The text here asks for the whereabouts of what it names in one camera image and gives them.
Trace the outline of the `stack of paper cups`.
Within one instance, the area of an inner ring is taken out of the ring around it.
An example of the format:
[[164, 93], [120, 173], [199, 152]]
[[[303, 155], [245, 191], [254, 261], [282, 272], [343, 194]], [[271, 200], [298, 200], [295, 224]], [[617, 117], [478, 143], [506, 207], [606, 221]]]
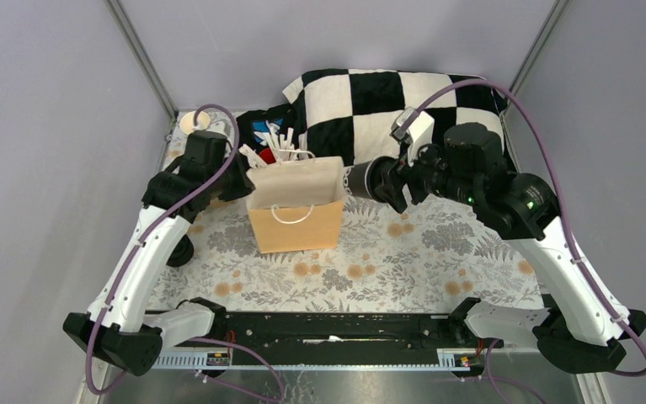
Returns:
[[197, 130], [207, 129], [210, 123], [211, 117], [206, 112], [190, 111], [180, 118], [179, 128], [185, 135], [190, 135]]

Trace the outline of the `single black paper cup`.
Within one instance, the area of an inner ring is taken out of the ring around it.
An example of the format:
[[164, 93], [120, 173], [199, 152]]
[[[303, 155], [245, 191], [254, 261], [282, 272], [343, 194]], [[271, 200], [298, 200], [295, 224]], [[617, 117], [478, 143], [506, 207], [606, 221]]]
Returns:
[[376, 196], [375, 193], [376, 186], [381, 182], [380, 165], [381, 160], [375, 159], [346, 167], [342, 176], [345, 192], [356, 198], [381, 202], [382, 199]]

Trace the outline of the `white brown paper bag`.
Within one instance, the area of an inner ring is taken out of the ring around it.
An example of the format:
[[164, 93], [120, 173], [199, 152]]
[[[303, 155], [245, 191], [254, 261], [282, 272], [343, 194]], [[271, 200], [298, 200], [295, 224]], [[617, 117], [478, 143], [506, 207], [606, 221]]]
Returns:
[[248, 218], [261, 253], [335, 248], [347, 193], [341, 157], [277, 162], [248, 170]]

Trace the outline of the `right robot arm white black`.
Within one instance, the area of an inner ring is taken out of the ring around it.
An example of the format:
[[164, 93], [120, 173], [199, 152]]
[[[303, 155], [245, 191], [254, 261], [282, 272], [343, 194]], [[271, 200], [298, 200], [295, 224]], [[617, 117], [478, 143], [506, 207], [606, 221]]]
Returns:
[[478, 298], [464, 300], [449, 317], [448, 333], [462, 347], [479, 338], [536, 348], [570, 374], [617, 373], [622, 340], [640, 335], [646, 315], [611, 297], [575, 240], [564, 233], [552, 188], [530, 173], [509, 170], [500, 137], [479, 123], [451, 127], [441, 145], [433, 120], [412, 109], [392, 128], [398, 157], [378, 157], [351, 168], [350, 193], [403, 212], [429, 195], [468, 205], [534, 268], [547, 288], [544, 307], [522, 310]]

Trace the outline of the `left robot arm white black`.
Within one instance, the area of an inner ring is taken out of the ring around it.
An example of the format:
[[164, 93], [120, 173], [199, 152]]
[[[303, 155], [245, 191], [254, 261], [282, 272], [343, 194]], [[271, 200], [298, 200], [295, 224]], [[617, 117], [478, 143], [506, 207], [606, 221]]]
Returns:
[[245, 159], [231, 152], [223, 134], [198, 130], [184, 154], [148, 183], [135, 230], [115, 271], [84, 313], [71, 312], [63, 331], [93, 357], [141, 376], [168, 348], [198, 338], [221, 343], [227, 334], [223, 306], [203, 298], [171, 311], [147, 313], [147, 302], [166, 267], [189, 262], [194, 247], [187, 232], [214, 199], [231, 201], [252, 193]]

